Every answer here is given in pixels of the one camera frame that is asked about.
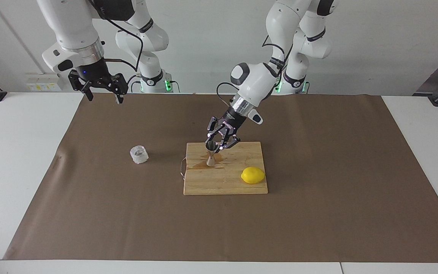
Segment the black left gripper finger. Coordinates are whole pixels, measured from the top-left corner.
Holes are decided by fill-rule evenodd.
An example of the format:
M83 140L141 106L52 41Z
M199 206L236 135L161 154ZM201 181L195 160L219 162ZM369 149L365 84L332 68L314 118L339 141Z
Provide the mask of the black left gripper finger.
M217 140L217 136L221 136L221 118L212 116L207 127L207 142Z
M232 148L241 141L236 131L220 131L219 134L221 135L219 151Z

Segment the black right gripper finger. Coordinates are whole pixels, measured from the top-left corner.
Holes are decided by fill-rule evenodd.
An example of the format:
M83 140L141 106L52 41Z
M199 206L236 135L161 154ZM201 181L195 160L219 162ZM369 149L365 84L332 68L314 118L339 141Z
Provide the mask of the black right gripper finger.
M128 83L122 73L110 77L108 91L115 94L117 104L123 103L124 95L128 92Z
M88 101L92 101L94 99L94 95L92 94L90 89L92 86L91 81L87 80L83 84L77 71L70 71L68 74L68 80L74 91L78 91L84 94L87 97Z

